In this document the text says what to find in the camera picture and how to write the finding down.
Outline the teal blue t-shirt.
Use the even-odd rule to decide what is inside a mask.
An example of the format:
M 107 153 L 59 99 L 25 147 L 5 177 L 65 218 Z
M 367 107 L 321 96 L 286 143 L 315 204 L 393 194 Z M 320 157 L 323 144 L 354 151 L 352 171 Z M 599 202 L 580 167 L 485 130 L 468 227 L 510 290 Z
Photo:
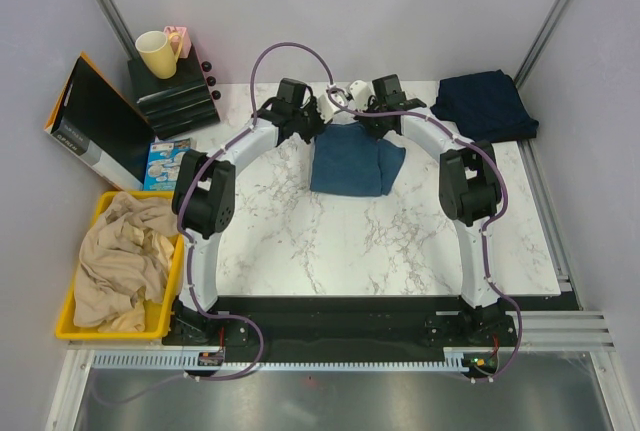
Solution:
M 315 138 L 310 191 L 343 197 L 389 195 L 406 149 L 375 139 L 359 123 L 330 125 Z

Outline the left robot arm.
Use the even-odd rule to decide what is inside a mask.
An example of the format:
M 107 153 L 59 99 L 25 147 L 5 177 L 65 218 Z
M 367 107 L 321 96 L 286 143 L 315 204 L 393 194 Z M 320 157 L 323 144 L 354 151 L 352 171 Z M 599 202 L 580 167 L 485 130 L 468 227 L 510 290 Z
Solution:
M 192 311 L 185 333 L 208 344 L 219 333 L 219 320 L 207 311 L 218 300 L 217 260 L 222 233 L 235 212 L 236 178 L 264 153 L 298 135 L 306 142 L 326 127 L 311 87 L 285 78 L 227 143 L 210 153 L 191 150 L 183 157 L 172 210 L 184 240 L 182 305 Z

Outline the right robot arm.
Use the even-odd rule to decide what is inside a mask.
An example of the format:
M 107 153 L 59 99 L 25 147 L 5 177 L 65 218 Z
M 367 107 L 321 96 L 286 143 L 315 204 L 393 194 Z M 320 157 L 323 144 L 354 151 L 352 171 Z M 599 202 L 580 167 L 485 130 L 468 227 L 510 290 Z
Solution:
M 394 131 L 439 161 L 438 199 L 455 227 L 462 269 L 460 296 L 472 309 L 495 305 L 500 294 L 491 277 L 488 226 L 503 215 L 504 180 L 490 143 L 471 142 L 428 114 L 426 104 L 409 98 L 399 78 L 369 84 L 354 81 L 348 94 L 369 134 Z

